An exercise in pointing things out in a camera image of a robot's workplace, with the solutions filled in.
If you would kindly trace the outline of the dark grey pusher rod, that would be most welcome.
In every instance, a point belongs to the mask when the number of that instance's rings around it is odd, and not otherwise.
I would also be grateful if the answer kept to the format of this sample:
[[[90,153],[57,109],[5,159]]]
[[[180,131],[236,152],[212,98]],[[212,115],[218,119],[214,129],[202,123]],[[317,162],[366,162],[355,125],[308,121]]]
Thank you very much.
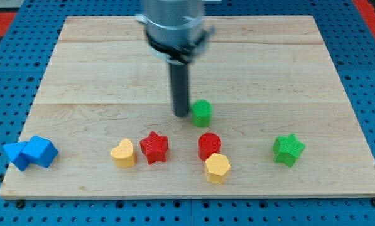
[[[187,65],[169,64],[173,113],[184,117],[189,113],[189,71]]]

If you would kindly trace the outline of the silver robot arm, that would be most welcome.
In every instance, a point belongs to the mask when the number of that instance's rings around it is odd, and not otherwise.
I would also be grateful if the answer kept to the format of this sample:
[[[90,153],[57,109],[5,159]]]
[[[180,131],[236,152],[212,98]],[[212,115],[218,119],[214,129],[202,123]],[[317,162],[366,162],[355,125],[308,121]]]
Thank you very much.
[[[202,0],[143,0],[136,19],[144,25],[153,54],[167,62],[173,113],[190,111],[189,64],[208,47],[215,28],[204,27]]]

